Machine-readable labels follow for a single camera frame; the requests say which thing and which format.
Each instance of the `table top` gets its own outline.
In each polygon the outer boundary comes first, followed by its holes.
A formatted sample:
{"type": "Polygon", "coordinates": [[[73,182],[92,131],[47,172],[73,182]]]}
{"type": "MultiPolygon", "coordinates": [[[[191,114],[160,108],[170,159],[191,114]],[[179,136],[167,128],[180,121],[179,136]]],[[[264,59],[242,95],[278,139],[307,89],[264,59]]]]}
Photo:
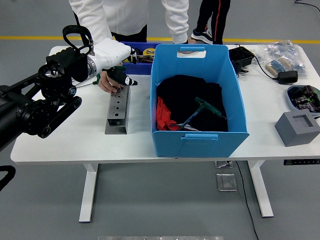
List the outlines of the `table top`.
{"type": "MultiPolygon", "coordinates": [[[[320,77],[301,47],[299,51],[307,77],[294,85],[320,89],[320,77]]],[[[286,100],[290,85],[271,80],[256,64],[245,69],[249,72],[241,74],[238,82],[250,136],[229,158],[157,157],[151,135],[150,76],[131,75],[138,85],[130,87],[127,134],[105,134],[110,95],[97,85],[84,86],[76,94],[82,98],[81,106],[47,138],[21,134],[11,159],[17,164],[94,164],[320,158],[319,135],[309,144],[285,147],[275,128],[281,115],[291,111],[286,100]]]]}

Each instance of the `small box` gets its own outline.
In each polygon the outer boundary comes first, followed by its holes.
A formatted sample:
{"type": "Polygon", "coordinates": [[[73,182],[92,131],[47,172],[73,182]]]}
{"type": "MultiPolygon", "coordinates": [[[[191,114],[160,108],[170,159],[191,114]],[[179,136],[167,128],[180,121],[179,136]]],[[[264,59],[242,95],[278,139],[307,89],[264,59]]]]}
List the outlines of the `small box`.
{"type": "Polygon", "coordinates": [[[158,157],[229,157],[249,136],[238,79],[225,45],[158,45],[151,70],[150,90],[151,135],[158,157]],[[188,75],[203,78],[207,83],[220,84],[228,132],[157,129],[156,89],[163,80],[175,75],[188,75]]]}
{"type": "Polygon", "coordinates": [[[320,126],[307,109],[284,112],[275,128],[286,147],[309,144],[320,133],[320,126]]]}
{"type": "MultiPolygon", "coordinates": [[[[129,42],[123,41],[125,45],[132,47],[133,49],[140,49],[142,52],[146,49],[155,49],[160,43],[155,42],[129,42]]],[[[133,64],[131,62],[124,62],[123,66],[126,68],[124,73],[127,75],[150,75],[152,63],[137,62],[133,64]]]]}

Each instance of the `wire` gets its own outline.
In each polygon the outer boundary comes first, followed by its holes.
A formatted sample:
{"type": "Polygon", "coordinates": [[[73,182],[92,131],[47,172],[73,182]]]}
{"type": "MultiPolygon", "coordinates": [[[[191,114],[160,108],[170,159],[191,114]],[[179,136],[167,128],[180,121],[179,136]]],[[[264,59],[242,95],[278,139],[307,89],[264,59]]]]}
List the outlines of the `wire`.
{"type": "Polygon", "coordinates": [[[265,75],[267,75],[267,76],[268,76],[269,78],[271,78],[272,80],[278,80],[277,77],[271,77],[271,76],[269,76],[269,75],[263,70],[263,68],[261,67],[258,58],[257,58],[254,54],[252,54],[252,56],[255,58],[256,62],[258,63],[259,67],[261,68],[262,72],[263,72],[265,75]]]}
{"type": "Polygon", "coordinates": [[[92,83],[89,83],[89,84],[86,84],[86,85],[77,86],[76,88],[79,89],[79,88],[82,88],[82,87],[85,87],[85,86],[89,86],[89,85],[93,85],[93,82],[92,82],[92,83]]]}
{"type": "Polygon", "coordinates": [[[312,5],[312,4],[309,4],[309,3],[299,2],[299,1],[302,1],[302,0],[295,0],[294,3],[295,3],[295,4],[309,5],[309,6],[315,7],[315,8],[318,9],[318,11],[320,12],[320,9],[319,9],[317,6],[312,5]]]}
{"type": "Polygon", "coordinates": [[[254,231],[254,234],[255,234],[255,237],[257,240],[259,240],[259,237],[258,237],[258,234],[256,232],[256,228],[255,228],[255,223],[254,223],[254,219],[251,215],[251,211],[250,211],[250,208],[249,208],[249,205],[248,205],[248,200],[247,200],[247,194],[246,194],[246,189],[245,189],[245,183],[244,183],[244,178],[242,176],[242,173],[241,173],[241,170],[240,170],[240,167],[239,167],[239,164],[238,164],[238,161],[235,161],[235,163],[237,164],[238,166],[238,169],[239,169],[239,173],[240,173],[240,176],[241,176],[241,180],[242,180],[242,187],[243,187],[243,192],[244,192],[244,198],[245,198],[245,204],[246,204],[246,208],[248,209],[248,212],[250,214],[250,218],[251,218],[251,223],[252,223],[252,227],[253,227],[253,231],[254,231]]]}

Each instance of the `gray block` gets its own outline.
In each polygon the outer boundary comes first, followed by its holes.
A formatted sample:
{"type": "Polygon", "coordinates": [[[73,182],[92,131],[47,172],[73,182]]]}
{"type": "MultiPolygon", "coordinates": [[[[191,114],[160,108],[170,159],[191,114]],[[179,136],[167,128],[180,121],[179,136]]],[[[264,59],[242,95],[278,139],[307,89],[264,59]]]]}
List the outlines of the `gray block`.
{"type": "Polygon", "coordinates": [[[275,128],[286,147],[309,144],[320,133],[320,126],[307,109],[284,112],[275,128]]]}

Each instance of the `blue plastic bin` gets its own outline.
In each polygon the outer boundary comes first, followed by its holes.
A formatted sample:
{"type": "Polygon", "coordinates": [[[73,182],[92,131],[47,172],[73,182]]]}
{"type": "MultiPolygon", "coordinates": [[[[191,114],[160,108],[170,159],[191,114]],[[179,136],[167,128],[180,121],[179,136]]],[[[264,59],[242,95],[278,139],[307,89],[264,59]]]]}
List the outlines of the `blue plastic bin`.
{"type": "MultiPolygon", "coordinates": [[[[140,49],[142,52],[146,49],[155,49],[160,43],[155,42],[129,42],[122,41],[125,45],[132,47],[133,49],[140,49]]],[[[139,63],[133,64],[131,62],[124,62],[123,66],[126,68],[124,73],[130,75],[150,75],[152,63],[139,63]]]]}
{"type": "Polygon", "coordinates": [[[229,157],[249,136],[238,79],[225,45],[160,44],[155,49],[151,69],[151,134],[158,157],[229,157]],[[178,51],[202,52],[205,57],[177,55],[178,51]],[[157,129],[157,86],[175,75],[203,78],[222,88],[222,102],[228,120],[228,132],[161,131],[157,129]]]}

